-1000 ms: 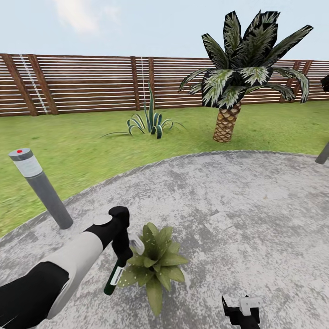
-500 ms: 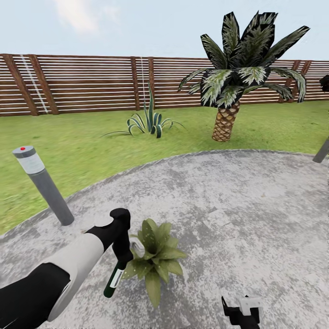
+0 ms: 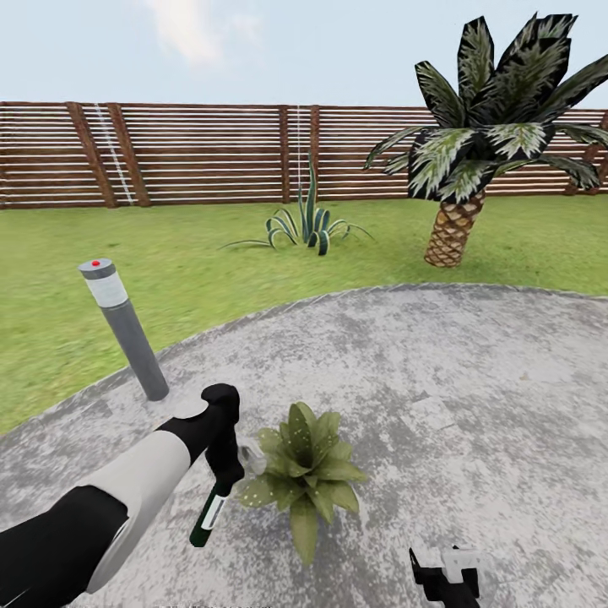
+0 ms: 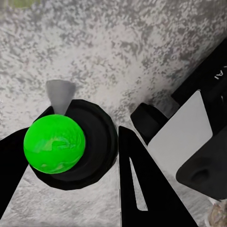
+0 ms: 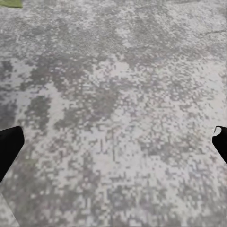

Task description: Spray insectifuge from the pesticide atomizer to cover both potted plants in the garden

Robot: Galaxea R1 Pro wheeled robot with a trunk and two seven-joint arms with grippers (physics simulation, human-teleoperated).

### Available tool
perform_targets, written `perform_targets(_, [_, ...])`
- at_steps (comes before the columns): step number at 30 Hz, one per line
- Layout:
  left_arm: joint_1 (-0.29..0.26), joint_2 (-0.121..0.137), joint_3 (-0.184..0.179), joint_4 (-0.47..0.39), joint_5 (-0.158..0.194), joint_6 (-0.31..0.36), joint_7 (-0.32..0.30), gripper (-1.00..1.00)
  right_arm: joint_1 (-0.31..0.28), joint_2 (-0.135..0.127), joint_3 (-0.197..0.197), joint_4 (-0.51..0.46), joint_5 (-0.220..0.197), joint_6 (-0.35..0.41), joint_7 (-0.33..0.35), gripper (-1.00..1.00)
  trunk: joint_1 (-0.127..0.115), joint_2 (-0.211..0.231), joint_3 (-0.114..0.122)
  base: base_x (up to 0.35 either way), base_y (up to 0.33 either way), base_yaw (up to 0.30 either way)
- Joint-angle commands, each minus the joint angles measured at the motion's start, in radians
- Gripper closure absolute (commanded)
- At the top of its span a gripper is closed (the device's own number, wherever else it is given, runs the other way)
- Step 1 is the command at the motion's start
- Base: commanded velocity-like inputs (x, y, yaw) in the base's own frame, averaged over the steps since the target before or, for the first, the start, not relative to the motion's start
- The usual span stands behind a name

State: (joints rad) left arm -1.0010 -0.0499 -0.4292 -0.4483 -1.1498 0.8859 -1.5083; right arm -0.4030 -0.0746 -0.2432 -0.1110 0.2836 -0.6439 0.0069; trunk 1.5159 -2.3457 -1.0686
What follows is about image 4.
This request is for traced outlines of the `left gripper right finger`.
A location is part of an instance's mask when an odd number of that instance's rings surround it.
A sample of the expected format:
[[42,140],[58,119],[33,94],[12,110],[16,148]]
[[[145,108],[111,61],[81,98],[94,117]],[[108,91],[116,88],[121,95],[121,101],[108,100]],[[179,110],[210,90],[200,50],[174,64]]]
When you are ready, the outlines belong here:
[[[118,141],[122,227],[198,227],[138,135],[119,126]],[[148,211],[137,208],[130,158]]]

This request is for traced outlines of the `insectifuge atomizer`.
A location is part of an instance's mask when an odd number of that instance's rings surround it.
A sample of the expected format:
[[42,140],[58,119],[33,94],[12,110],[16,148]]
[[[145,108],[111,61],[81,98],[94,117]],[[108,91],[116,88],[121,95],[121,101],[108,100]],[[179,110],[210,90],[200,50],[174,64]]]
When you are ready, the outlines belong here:
[[54,79],[44,85],[52,105],[24,137],[29,165],[39,179],[59,190],[97,183],[117,159],[115,124],[99,105],[73,99],[76,83]]

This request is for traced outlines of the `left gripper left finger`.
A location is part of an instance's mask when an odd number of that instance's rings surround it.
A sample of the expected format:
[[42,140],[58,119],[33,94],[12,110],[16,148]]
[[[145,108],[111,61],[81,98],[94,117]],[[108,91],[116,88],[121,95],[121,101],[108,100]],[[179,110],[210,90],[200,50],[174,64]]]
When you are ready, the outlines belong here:
[[0,141],[0,220],[29,165],[23,151],[28,129],[18,130]]

